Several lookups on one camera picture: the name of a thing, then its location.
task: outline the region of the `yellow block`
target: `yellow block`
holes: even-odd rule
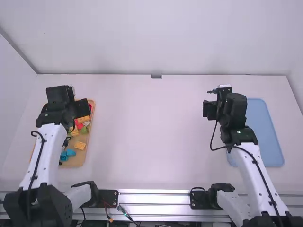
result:
[[[78,123],[86,122],[86,121],[89,121],[89,120],[90,120],[89,116],[77,118]]]
[[[71,136],[78,136],[78,135],[79,135],[79,131],[78,131],[77,127],[75,127],[74,131],[71,132]]]
[[[80,141],[76,142],[75,148],[78,148],[80,150],[84,150],[86,143],[82,143]]]

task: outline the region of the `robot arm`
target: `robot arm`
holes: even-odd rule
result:
[[[247,188],[250,207],[234,192],[217,191],[217,204],[236,226],[302,226],[301,217],[292,217],[273,186],[261,158],[254,131],[245,125],[247,98],[233,93],[231,85],[220,85],[208,93],[217,94],[216,101],[203,102],[203,117],[221,125],[221,140],[238,165]]]
[[[36,145],[27,173],[16,192],[8,193],[3,206],[17,227],[69,226],[73,212],[96,200],[94,182],[73,185],[69,192],[56,189],[58,163],[67,131],[75,118],[90,115],[87,99],[74,100],[70,86],[46,89],[46,104],[36,121]]]

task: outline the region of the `wooden tray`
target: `wooden tray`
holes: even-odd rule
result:
[[[90,124],[87,126],[88,128],[88,133],[87,134],[81,134],[80,130],[79,130],[79,135],[75,136],[75,137],[71,137],[71,139],[69,140],[69,144],[67,146],[67,149],[72,149],[73,151],[76,152],[75,156],[71,156],[68,158],[68,161],[60,161],[62,163],[61,166],[59,166],[59,168],[75,168],[75,167],[80,167],[84,164],[85,162],[85,157],[86,157],[86,153],[87,153],[87,149],[88,149],[88,144],[89,144],[89,135],[90,135],[90,129],[92,126],[92,120],[93,120],[93,115],[94,115],[94,110],[95,110],[95,102],[92,100],[88,100],[89,104],[91,104],[91,115],[90,115]],[[75,143],[77,141],[86,143],[84,150],[80,150],[75,148]]]

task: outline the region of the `colorful building block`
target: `colorful building block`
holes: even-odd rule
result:
[[[80,150],[84,150],[86,143],[82,143],[80,141],[76,142],[75,148],[78,148]]]
[[[82,124],[84,124],[85,126],[88,126],[90,124],[90,121],[83,122]]]
[[[87,134],[89,132],[89,129],[86,126],[84,126],[80,132],[81,134]]]
[[[89,117],[89,116],[77,118],[77,122],[78,122],[78,123],[86,122],[86,121],[89,121],[89,120],[90,120],[90,117]]]
[[[84,126],[84,124],[82,124],[82,123],[77,124],[77,128],[78,128],[79,130],[81,130],[81,129],[83,128],[83,126]]]
[[[79,131],[77,129],[77,127],[75,127],[75,129],[71,132],[72,136],[78,136],[79,135]]]
[[[60,161],[67,161],[68,160],[68,156],[67,156],[67,152],[61,152],[60,154]]]
[[[76,155],[76,152],[74,152],[72,149],[67,149],[66,155],[67,155],[67,156],[75,156],[75,155]]]

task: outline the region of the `metal rail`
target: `metal rail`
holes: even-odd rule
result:
[[[0,192],[3,201],[6,192]],[[239,194],[248,202],[246,194]],[[303,217],[303,193],[280,194],[293,216]],[[118,203],[131,215],[134,221],[179,221],[179,222],[229,222],[224,210],[192,210],[189,206],[188,190],[119,190]],[[117,209],[107,209],[113,220],[129,221]],[[105,209],[84,208],[86,219],[107,220]],[[9,219],[0,205],[0,219]],[[73,219],[82,220],[80,209],[73,214]]]

